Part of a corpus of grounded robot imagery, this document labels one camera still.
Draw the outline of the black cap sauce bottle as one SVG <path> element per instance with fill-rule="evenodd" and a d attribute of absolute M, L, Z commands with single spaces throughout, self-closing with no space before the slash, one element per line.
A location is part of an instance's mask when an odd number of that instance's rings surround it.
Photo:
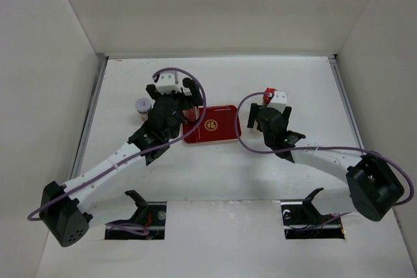
<path fill-rule="evenodd" d="M 182 90 L 186 96 L 192 95 L 190 89 L 183 87 Z M 190 109 L 184 110 L 183 116 L 187 120 L 187 122 L 196 122 L 199 118 L 199 107 L 193 106 Z"/>

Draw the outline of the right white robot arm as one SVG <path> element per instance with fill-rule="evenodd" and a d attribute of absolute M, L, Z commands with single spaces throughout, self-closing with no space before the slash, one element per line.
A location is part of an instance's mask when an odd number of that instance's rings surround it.
<path fill-rule="evenodd" d="M 286 161 L 307 165 L 341 180 L 339 190 L 315 189 L 302 207 L 304 219 L 319 222 L 325 215 L 356 212 L 371 221 L 380 221 L 397 204 L 405 189 L 387 161 L 374 152 L 357 154 L 351 149 L 327 150 L 304 144 L 306 136 L 288 130 L 291 108 L 278 111 L 251 104 L 248 128 L 257 128 L 269 150 Z"/>

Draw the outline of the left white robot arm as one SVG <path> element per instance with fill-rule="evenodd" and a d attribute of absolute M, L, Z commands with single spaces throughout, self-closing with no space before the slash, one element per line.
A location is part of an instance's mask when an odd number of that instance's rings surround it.
<path fill-rule="evenodd" d="M 158 74 L 146 90 L 154 105 L 120 149 L 90 171 L 44 188 L 38 215 L 61 247 L 74 245 L 97 225 L 131 232 L 132 225 L 144 222 L 149 205 L 132 180 L 180 140 L 183 113 L 205 105 L 195 78 L 179 83 L 170 74 Z"/>

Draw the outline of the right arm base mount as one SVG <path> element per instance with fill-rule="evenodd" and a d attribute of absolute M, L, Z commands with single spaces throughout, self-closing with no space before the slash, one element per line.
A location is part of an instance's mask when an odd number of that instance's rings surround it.
<path fill-rule="evenodd" d="M 323 190 L 314 189 L 303 199 L 280 202 L 284 236 L 287 240 L 345 239 L 341 214 L 322 215 L 313 199 Z"/>

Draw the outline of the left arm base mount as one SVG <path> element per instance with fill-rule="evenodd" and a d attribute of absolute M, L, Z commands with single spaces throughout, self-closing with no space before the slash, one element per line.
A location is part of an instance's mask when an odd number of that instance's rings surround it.
<path fill-rule="evenodd" d="M 163 240 L 167 218 L 166 202 L 147 202 L 138 192 L 130 190 L 125 194 L 136 205 L 128 219 L 112 221 L 106 227 L 105 240 Z"/>

